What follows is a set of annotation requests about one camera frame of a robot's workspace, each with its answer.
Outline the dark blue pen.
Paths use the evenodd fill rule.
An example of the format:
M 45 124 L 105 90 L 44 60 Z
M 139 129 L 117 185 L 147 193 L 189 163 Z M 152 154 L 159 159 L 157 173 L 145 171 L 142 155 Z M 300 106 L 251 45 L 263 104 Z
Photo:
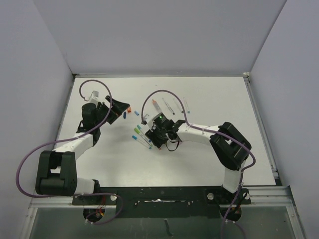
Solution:
M 171 106 L 168 104 L 168 102 L 162 98 L 163 102 L 165 103 L 166 107 L 169 109 L 169 111 L 172 113 L 172 115 L 175 115 L 174 110 L 171 108 Z

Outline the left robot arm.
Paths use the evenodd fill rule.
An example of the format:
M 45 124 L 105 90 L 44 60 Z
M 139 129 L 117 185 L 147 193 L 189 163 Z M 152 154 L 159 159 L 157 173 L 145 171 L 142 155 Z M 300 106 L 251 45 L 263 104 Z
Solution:
M 77 176 L 76 160 L 98 142 L 104 123 L 112 124 L 130 105 L 112 100 L 106 96 L 110 106 L 91 97 L 82 106 L 80 121 L 75 140 L 72 140 L 52 151 L 45 150 L 40 154 L 35 190 L 40 195 L 74 196 L 84 195 L 91 205 L 100 202 L 102 193 L 96 189 L 97 180 L 83 179 Z

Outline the orange highlighter body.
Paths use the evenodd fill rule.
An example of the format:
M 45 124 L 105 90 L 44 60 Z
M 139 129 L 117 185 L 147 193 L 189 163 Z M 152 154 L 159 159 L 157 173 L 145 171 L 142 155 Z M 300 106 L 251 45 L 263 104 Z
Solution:
M 162 110 L 161 110 L 160 106 L 158 105 L 157 101 L 152 100 L 152 104 L 153 104 L 154 108 L 156 109 L 156 111 L 157 111 L 158 113 L 161 113 L 161 112 L 162 112 Z

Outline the teal cap pen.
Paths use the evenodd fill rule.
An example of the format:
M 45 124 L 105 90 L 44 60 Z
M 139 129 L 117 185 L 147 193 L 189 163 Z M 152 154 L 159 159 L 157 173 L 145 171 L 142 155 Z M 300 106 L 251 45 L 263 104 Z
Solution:
M 142 134 L 145 134 L 144 130 L 142 129 L 142 127 L 138 124 L 137 125 L 137 128 L 139 129 L 139 131 L 142 133 Z

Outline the dark green pen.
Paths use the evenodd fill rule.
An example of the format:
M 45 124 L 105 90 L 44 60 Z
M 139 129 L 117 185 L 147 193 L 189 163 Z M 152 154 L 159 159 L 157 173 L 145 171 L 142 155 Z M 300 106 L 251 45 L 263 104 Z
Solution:
M 185 113 L 185 108 L 184 108 L 183 103 L 180 100 L 178 100 L 177 98 L 174 98 L 173 100 L 174 100 L 174 103 L 176 104 L 176 107 L 178 108 L 178 110 L 182 114 Z

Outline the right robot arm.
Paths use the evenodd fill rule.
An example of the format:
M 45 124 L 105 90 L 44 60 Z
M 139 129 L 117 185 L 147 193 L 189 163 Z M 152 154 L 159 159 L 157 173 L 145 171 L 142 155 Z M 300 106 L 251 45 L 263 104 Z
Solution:
M 154 146 L 161 148 L 167 142 L 191 141 L 211 146 L 220 163 L 225 168 L 222 198 L 232 204 L 240 197 L 238 190 L 242 184 L 242 172 L 252 146 L 231 123 L 218 126 L 190 124 L 186 120 L 173 121 L 163 113 L 146 117 L 143 125 L 149 127 L 145 133 Z

